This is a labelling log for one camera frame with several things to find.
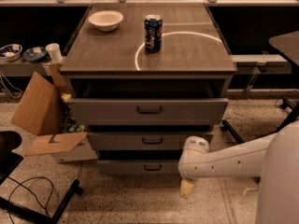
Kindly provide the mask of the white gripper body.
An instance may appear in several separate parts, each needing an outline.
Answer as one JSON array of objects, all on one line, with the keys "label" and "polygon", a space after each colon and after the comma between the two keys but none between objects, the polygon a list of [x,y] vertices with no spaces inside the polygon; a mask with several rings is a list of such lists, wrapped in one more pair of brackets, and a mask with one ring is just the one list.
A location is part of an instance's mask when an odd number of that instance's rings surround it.
[{"label": "white gripper body", "polygon": [[197,181],[206,177],[202,157],[209,151],[209,143],[198,136],[190,136],[185,140],[181,157],[178,162],[178,171],[183,179]]}]

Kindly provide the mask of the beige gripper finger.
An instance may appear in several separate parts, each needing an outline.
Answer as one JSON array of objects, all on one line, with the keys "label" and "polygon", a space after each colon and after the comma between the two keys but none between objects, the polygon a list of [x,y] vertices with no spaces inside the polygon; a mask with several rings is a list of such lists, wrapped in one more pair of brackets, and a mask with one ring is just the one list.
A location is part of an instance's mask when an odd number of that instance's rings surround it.
[{"label": "beige gripper finger", "polygon": [[190,180],[182,179],[180,184],[180,196],[188,199],[192,193],[194,183]]}]

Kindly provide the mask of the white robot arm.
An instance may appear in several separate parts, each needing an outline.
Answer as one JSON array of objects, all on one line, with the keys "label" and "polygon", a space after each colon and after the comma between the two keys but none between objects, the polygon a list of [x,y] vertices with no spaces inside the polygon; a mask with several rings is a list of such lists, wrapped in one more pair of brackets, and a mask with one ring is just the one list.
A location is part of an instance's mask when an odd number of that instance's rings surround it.
[{"label": "white robot arm", "polygon": [[186,139],[178,162],[180,195],[209,177],[259,177],[255,224],[299,224],[299,121],[252,141],[211,152],[206,139]]}]

